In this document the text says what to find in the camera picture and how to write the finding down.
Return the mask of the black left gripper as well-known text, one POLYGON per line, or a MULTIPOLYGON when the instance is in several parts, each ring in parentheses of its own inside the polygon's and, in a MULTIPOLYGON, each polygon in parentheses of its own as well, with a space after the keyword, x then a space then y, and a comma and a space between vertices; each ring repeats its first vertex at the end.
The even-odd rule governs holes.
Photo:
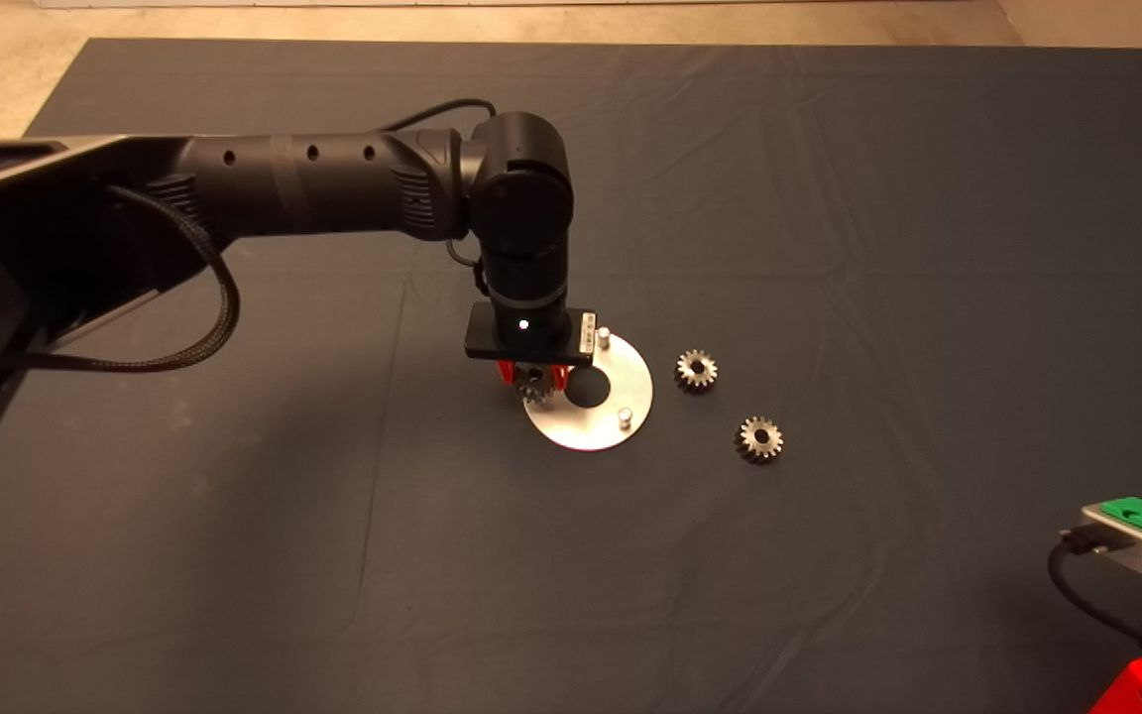
POLYGON ((553 392, 565 392, 568 376, 574 366, 590 366, 597 352, 597 314, 592 310, 568 307, 565 322, 548 337, 538 337, 533 329, 513 329, 502 335, 502 322, 494 316, 489 302, 472 304, 464 353, 472 360, 494 360, 502 383, 515 385, 520 363, 550 366, 553 392))

